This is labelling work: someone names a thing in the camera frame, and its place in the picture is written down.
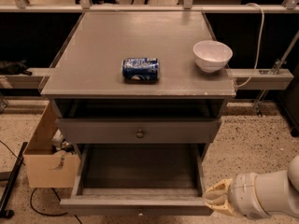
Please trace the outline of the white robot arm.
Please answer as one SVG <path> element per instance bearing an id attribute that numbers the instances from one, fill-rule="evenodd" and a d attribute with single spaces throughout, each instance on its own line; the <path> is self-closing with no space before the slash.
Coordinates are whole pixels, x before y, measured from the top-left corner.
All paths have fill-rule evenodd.
<path id="1" fill-rule="evenodd" d="M 292 159 L 286 170 L 243 173 L 223 179 L 209 188 L 203 198 L 207 207 L 230 217 L 299 218 L 299 156 Z"/>

